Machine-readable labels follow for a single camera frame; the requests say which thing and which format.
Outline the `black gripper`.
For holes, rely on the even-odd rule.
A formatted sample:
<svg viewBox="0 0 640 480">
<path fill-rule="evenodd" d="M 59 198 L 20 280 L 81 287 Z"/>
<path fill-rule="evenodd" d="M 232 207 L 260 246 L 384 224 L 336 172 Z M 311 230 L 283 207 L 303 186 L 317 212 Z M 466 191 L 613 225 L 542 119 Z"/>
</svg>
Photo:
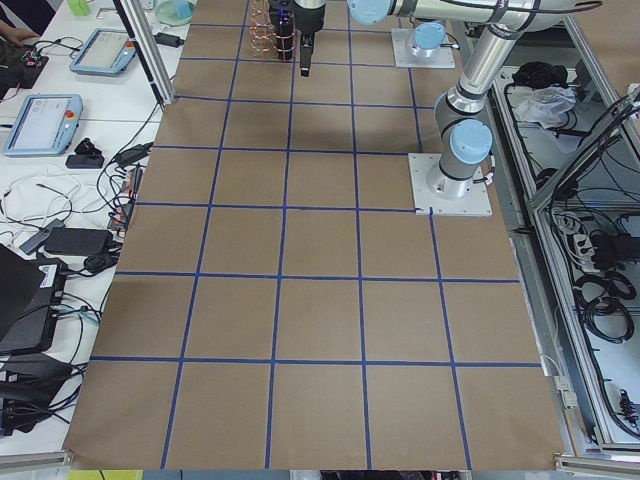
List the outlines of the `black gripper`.
<svg viewBox="0 0 640 480">
<path fill-rule="evenodd" d="M 324 28 L 326 3 L 326 0 L 294 0 L 294 22 L 301 34 L 315 34 Z"/>
</svg>

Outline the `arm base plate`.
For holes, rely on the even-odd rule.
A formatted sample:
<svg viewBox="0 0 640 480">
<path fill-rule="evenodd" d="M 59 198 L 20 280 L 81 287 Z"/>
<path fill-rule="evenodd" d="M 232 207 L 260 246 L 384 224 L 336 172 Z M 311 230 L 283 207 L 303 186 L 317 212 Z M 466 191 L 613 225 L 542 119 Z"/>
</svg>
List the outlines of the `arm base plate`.
<svg viewBox="0 0 640 480">
<path fill-rule="evenodd" d="M 395 66 L 401 68 L 453 69 L 452 45 L 441 24 L 421 24 L 413 29 L 391 30 Z"/>
<path fill-rule="evenodd" d="M 466 180 L 452 180 L 440 169 L 441 155 L 408 155 L 414 211 L 417 215 L 490 217 L 492 208 L 482 168 Z"/>
</svg>

